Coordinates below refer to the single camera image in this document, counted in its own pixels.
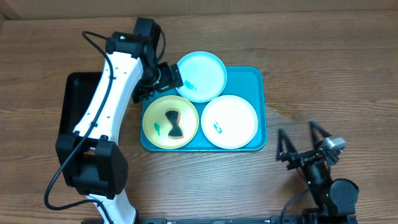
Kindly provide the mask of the black and orange sponge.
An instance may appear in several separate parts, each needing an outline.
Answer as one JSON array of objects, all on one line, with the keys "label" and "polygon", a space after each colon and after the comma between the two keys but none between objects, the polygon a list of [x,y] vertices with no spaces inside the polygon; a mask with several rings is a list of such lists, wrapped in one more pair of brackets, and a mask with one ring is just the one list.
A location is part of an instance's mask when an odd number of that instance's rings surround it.
[{"label": "black and orange sponge", "polygon": [[168,119],[169,123],[172,125],[172,128],[168,133],[168,137],[172,139],[183,138],[183,131],[179,125],[180,112],[176,110],[170,110],[165,113],[165,116]]}]

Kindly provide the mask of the white plate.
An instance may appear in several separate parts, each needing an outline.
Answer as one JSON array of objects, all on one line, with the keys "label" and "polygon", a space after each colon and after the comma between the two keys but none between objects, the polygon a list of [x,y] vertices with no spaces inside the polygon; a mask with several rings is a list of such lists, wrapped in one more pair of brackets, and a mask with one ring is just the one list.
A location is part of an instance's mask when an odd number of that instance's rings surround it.
[{"label": "white plate", "polygon": [[201,115],[202,131],[222,149],[238,149],[255,137],[259,120],[254,107],[244,98],[223,95],[210,101]]}]

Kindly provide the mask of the yellow-green plate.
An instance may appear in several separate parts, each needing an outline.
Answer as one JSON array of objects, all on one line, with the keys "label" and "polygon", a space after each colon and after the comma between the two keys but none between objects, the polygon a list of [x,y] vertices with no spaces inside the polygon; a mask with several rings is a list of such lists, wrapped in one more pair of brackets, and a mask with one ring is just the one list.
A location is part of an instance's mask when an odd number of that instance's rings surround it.
[{"label": "yellow-green plate", "polygon": [[[172,139],[168,133],[172,128],[165,113],[170,110],[180,112],[179,125],[183,138]],[[199,116],[194,105],[181,96],[168,95],[153,101],[146,109],[142,128],[146,138],[161,149],[178,149],[188,144],[196,135],[199,127]]]}]

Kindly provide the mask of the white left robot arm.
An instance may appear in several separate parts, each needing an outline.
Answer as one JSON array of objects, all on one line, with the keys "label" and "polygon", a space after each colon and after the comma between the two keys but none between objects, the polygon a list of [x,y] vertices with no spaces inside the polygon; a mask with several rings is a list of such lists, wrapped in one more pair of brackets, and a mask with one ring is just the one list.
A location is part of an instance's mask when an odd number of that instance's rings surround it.
[{"label": "white left robot arm", "polygon": [[[139,223],[124,189],[129,168],[118,141],[129,101],[140,103],[155,92],[183,85],[177,65],[160,61],[159,40],[165,40],[160,25],[143,17],[133,32],[114,32],[105,39],[105,48],[99,50],[104,68],[90,104],[73,131],[60,133],[55,143],[60,168],[45,191],[47,208],[66,210],[93,203],[102,223]],[[86,199],[51,205],[50,191],[60,176]]]}]

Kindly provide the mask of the light blue plate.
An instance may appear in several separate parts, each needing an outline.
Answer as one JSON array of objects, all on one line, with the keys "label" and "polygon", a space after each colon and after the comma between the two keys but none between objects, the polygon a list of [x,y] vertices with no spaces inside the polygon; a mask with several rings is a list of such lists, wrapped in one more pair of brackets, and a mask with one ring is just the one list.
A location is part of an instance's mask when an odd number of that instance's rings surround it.
[{"label": "light blue plate", "polygon": [[211,101],[218,97],[226,86],[226,67],[212,53],[191,52],[177,62],[177,67],[183,81],[183,85],[177,87],[177,92],[192,102]]}]

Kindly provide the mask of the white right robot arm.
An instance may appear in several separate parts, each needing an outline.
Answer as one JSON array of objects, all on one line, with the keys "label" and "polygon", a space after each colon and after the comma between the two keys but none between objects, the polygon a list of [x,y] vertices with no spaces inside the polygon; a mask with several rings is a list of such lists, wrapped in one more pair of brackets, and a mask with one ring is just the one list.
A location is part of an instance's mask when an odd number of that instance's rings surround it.
[{"label": "white right robot arm", "polygon": [[[300,169],[308,189],[290,199],[274,223],[357,223],[355,205],[359,187],[349,179],[331,178],[331,167],[339,161],[346,141],[325,131],[316,121],[309,121],[313,148],[299,153],[283,129],[278,130],[276,160],[285,162],[288,170]],[[311,193],[315,208],[288,217],[288,207],[298,198]]]}]

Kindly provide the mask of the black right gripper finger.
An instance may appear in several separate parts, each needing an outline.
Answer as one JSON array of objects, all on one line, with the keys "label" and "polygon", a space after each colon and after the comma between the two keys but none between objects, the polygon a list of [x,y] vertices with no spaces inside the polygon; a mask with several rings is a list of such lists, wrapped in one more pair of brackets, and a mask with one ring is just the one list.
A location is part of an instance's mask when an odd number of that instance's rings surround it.
[{"label": "black right gripper finger", "polygon": [[310,135],[312,138],[312,143],[316,144],[320,142],[317,133],[319,133],[323,138],[328,138],[330,137],[330,133],[325,131],[317,121],[315,120],[310,120],[309,122],[309,127],[310,127]]},{"label": "black right gripper finger", "polygon": [[283,129],[278,130],[276,161],[294,161],[297,150]]}]

